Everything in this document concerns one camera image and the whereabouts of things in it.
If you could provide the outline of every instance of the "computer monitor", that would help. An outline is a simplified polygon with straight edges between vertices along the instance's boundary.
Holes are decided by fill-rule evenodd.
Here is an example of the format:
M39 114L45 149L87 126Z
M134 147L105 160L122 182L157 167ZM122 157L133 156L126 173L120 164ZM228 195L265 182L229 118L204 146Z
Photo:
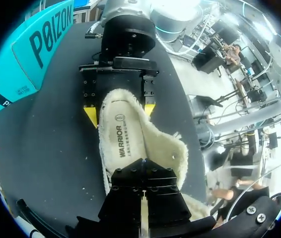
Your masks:
M232 44L239 38L239 33L237 32L237 30L231 28L222 20L217 21L211 28L228 45Z

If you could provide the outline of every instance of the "person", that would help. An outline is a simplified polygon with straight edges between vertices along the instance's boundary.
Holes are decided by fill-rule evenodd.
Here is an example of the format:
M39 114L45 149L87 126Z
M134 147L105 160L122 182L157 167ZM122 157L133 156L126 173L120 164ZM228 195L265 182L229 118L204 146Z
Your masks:
M235 44L233 46L225 45L223 46L223 49L225 51L225 64L231 65L235 64L238 65L241 62L241 58L239 56L239 53L241 52L242 48L238 44Z
M237 180L237 185L251 185L254 183L252 180ZM252 185L253 190L246 192L240 200L235 205L234 209L231 213L231 218L239 215L243 210L245 210L248 206L254 203L258 198L262 196L270 196L269 187L261 186L258 183ZM231 189L214 189L211 191L211 195L214 198L221 198L227 201L227 205L218 210L218 215L216 219L216 225L214 228L217 228L222 225L223 220L226 219L230 208L232 207L235 200L238 196L243 192L243 190L238 189L236 186L232 186ZM278 205L281 206L281 199L275 199Z

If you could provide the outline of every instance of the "ceiling light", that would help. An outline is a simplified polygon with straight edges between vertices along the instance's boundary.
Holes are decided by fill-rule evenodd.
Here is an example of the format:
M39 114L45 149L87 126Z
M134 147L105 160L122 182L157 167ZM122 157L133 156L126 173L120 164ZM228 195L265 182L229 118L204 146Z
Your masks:
M232 14L230 14L230 13L225 13L224 16L225 16L231 23L233 23L233 24L235 24L235 25L237 25L237 26L239 25L238 20L237 20L236 17L234 17Z
M270 23L270 21L265 17L265 15L263 14L264 20L267 24L267 26L269 27L269 29L271 30L271 32L273 33L273 35L277 35L277 32L275 31L273 25Z
M260 35L268 41L271 41L273 39L273 33L266 28L265 26L261 25L258 22L253 22L255 28L257 29L258 33L260 33Z

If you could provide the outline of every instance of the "floor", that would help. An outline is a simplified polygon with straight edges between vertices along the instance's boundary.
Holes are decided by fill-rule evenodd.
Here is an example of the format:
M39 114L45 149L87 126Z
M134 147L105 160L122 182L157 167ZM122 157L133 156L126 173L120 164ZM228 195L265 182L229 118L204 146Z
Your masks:
M177 71L178 77L182 83L186 95L201 95L209 96L213 99L217 99L220 96L226 95L235 89L228 74L226 73L223 67L220 68L222 77L219 77L217 70L210 74L196 70L189 62L182 60L179 57L170 56L171 61ZM238 97L234 96L228 101L221 103L223 108L215 107L215 112L211 117L221 116L223 110L233 102L237 101ZM225 110L225 114L235 111L235 104L229 106ZM221 122L233 119L236 116L227 117L221 119ZM217 123L218 119L211 120L211 123ZM208 188L230 188L235 180L231 176L231 172L228 169L220 167L214 171L207 171L206 180Z

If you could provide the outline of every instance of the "bolt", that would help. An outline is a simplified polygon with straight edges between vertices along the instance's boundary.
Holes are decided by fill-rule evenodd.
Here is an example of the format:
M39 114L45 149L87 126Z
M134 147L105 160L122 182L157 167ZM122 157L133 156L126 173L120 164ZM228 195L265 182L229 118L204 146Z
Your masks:
M256 213L256 208L253 207L253 206L249 206L247 209L246 209L246 212L250 215L253 215L254 213Z
M177 186L176 186L176 185L172 185L172 186L170 187L170 189L171 189L171 190L174 190L174 191L177 191Z
M268 228L268 230L271 231L271 230L274 229L274 227L275 227L275 222L273 222L273 223L270 225L270 227Z
M258 221L258 223L263 223L266 219L265 214L261 213L258 215L258 217L256 218L256 220Z
M158 188L157 187L152 187L152 188L150 188L150 190L153 191L153 192L157 192Z

